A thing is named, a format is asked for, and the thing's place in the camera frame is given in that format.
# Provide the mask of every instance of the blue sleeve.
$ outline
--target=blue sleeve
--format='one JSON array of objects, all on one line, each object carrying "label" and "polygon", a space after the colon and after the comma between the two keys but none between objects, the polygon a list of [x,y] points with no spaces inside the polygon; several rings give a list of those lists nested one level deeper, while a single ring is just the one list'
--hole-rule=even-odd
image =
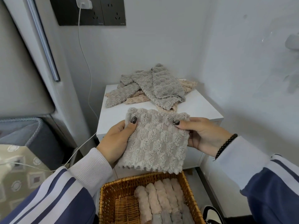
[{"label": "blue sleeve", "polygon": [[0,224],[88,224],[93,223],[95,211],[87,189],[61,167]]},{"label": "blue sleeve", "polygon": [[253,175],[241,194],[256,222],[299,223],[299,168],[278,154]]}]

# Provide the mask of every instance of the dark nail polish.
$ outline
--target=dark nail polish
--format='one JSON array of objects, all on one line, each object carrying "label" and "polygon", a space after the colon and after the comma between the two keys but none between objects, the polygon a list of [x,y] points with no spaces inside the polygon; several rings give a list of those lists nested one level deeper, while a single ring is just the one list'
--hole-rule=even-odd
[{"label": "dark nail polish", "polygon": [[136,121],[137,121],[137,117],[136,116],[134,116],[132,119],[131,119],[131,123],[136,123]]},{"label": "dark nail polish", "polygon": [[175,124],[175,125],[179,125],[179,124],[180,124],[180,121],[179,121],[179,120],[174,120],[174,121],[173,121],[173,124]]}]

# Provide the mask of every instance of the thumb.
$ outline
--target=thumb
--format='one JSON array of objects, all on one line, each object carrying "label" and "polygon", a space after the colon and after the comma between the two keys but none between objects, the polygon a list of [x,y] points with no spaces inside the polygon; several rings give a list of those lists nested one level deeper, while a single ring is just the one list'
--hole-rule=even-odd
[{"label": "thumb", "polygon": [[202,122],[174,120],[173,124],[181,130],[194,130],[200,132],[205,128],[204,123]]},{"label": "thumb", "polygon": [[137,127],[137,118],[135,123],[133,123],[134,121],[131,120],[131,122],[127,125],[126,128],[124,128],[124,130],[122,130],[120,132],[120,134],[125,137],[126,139],[129,138],[129,136],[131,136],[131,134],[135,131],[136,127]]}]

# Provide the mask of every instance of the white nightstand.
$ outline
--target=white nightstand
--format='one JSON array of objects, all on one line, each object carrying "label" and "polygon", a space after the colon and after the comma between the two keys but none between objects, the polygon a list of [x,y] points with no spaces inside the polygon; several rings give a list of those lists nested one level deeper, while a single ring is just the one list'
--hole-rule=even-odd
[{"label": "white nightstand", "polygon": [[[112,90],[115,90],[116,88],[117,84],[107,85],[105,94]],[[196,89],[193,89],[190,93],[186,94],[185,97],[186,101],[178,104],[178,113],[186,112],[192,117],[205,117],[210,119],[211,121],[214,121],[216,124],[220,124],[223,120],[223,116]],[[102,140],[110,127],[125,119],[126,113],[130,107],[157,110],[155,104],[152,101],[130,105],[121,103],[111,108],[105,108],[106,100],[107,97],[104,97],[97,127],[97,137],[99,141]],[[188,147],[183,169],[199,166],[201,155],[202,152]],[[115,167],[115,172],[118,178],[146,173],[146,171],[126,168],[123,169],[118,167]]]}]

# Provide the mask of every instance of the person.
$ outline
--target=person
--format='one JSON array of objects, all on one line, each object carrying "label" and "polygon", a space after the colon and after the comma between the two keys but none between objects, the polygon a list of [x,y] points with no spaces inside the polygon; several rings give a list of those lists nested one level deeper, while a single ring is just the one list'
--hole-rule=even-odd
[{"label": "person", "polygon": [[[188,146],[212,157],[233,135],[205,118],[175,120],[173,124],[190,131]],[[92,196],[112,176],[112,167],[136,126],[133,117],[126,128],[124,120],[111,127],[96,148],[68,170],[57,169],[0,223],[93,223]],[[241,136],[230,142],[215,162],[239,185],[255,221],[298,223],[299,168],[278,154],[269,157]]]}]

